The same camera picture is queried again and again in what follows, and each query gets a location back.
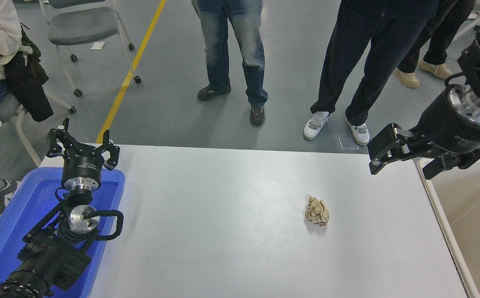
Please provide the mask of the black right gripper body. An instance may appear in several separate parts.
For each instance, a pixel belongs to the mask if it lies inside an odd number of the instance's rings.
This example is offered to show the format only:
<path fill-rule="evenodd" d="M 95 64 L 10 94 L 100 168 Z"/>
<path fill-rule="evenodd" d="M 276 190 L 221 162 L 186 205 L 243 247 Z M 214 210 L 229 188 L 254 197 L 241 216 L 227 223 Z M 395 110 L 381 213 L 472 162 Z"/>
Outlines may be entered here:
<path fill-rule="evenodd" d="M 471 88 L 446 88 L 422 113 L 414 134 L 446 151 L 473 151 L 480 147 L 480 98 Z"/>

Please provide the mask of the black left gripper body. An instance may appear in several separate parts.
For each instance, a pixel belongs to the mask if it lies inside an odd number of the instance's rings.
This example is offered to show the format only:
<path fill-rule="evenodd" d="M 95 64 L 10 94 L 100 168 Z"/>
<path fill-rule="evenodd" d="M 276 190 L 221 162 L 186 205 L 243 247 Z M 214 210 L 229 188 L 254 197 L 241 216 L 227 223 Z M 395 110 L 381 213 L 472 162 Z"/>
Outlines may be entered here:
<path fill-rule="evenodd" d="M 91 178 L 97 183 L 101 181 L 104 158 L 102 155 L 92 156 L 93 150 L 94 147 L 79 149 L 75 145 L 65 149 L 63 183 L 75 178 Z"/>

